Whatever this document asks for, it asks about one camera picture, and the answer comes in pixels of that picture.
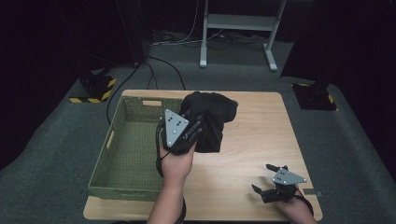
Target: human arm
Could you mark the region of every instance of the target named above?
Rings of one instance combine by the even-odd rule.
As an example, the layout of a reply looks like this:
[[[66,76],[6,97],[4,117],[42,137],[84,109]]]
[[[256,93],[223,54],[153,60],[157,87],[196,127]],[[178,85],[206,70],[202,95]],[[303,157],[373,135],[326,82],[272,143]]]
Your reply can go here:
[[[301,196],[299,190],[297,190],[296,195]],[[279,201],[274,202],[274,204],[291,221],[297,224],[317,224],[317,221],[312,216],[306,204],[296,197],[291,198],[286,203]]]
[[[191,171],[194,150],[195,145],[187,154],[175,156],[172,153],[166,155],[168,151],[160,147],[160,155],[164,157],[161,162],[163,188],[151,210],[148,224],[174,224],[179,218],[183,207],[184,182]]]

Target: black cloth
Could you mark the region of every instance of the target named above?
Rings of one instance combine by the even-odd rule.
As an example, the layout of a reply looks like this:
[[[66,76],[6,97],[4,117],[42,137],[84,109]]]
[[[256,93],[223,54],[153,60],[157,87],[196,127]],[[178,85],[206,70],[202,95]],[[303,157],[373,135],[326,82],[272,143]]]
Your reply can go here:
[[[195,91],[184,98],[180,115],[185,114],[190,124],[193,124],[199,115],[204,115],[205,118],[196,152],[220,152],[224,123],[235,118],[237,107],[236,101],[215,92]]]

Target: white metal stand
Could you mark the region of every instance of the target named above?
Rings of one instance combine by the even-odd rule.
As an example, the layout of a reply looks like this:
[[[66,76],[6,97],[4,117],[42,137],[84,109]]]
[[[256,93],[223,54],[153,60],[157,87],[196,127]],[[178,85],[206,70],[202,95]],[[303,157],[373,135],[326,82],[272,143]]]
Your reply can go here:
[[[285,8],[287,0],[280,0],[280,6],[275,17],[259,17],[259,16],[243,16],[243,15],[224,15],[224,14],[209,14],[208,2],[205,0],[204,11],[204,31],[201,44],[201,61],[200,66],[206,68],[206,39],[208,28],[218,29],[236,29],[236,30],[256,30],[256,31],[271,31],[270,38],[267,44],[263,44],[267,61],[270,65],[271,71],[277,71],[271,47],[274,44],[277,27],[282,18],[283,9]]]

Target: wooden tabletop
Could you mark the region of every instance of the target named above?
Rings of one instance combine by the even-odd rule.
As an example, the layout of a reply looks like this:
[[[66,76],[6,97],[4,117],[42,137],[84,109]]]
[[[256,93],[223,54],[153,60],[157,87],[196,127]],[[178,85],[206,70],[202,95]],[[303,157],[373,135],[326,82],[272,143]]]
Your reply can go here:
[[[287,220],[272,203],[264,203],[251,184],[267,190],[275,185],[276,173],[265,164],[288,165],[313,185],[306,170],[282,97],[276,92],[216,91],[238,102],[236,117],[225,123],[220,153],[195,153],[184,189],[185,220]],[[123,95],[184,98],[192,91],[124,91]],[[316,195],[305,195],[312,203],[315,219],[322,219]],[[152,202],[101,200],[89,196],[87,219],[146,220]]]

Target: black monitor base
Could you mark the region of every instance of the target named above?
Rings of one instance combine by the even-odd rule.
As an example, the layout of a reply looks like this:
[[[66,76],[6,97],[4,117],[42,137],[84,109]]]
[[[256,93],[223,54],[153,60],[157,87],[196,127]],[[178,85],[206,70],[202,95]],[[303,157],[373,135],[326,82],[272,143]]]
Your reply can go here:
[[[310,85],[292,84],[294,93],[301,109],[304,110],[337,110],[334,99],[326,91],[321,93],[312,90]]]

